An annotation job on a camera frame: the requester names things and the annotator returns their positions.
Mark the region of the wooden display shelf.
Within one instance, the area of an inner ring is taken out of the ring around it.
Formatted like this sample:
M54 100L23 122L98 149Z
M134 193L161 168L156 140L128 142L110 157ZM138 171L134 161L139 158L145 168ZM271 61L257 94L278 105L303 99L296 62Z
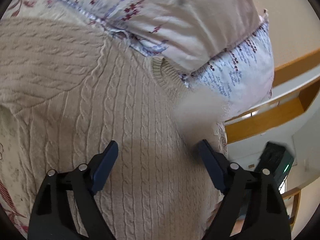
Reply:
M295 187L282 195L286 211L287 211L287 216L289 218L289 225L290 229L293 230L297 214L298 214L298 209L299 209L299 204L300 204L300 197L301 197L301 189L298 187Z

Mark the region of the light blue floral pillow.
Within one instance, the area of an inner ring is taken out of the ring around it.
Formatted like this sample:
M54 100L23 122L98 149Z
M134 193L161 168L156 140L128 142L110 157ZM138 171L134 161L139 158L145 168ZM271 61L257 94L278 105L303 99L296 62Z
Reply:
M211 58L191 74L180 74L186 87L208 87L225 102L223 120L244 113L272 96L274 58L269 21L236 47Z

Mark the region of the mauve floral pillow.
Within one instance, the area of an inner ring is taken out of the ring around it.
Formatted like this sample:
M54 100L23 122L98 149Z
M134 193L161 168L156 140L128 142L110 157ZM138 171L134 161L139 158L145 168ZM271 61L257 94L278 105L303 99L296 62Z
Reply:
M261 24L253 0L62 0L128 36L143 55L191 73Z

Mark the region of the wooden wall shelf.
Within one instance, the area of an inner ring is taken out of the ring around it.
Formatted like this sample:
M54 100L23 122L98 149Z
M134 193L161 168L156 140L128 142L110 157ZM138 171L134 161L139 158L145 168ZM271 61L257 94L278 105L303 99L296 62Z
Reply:
M273 85L283 85L319 65L319 49L276 67ZM319 76L299 85L283 95L262 103L225 124L229 144L281 126L304 114L319 95Z

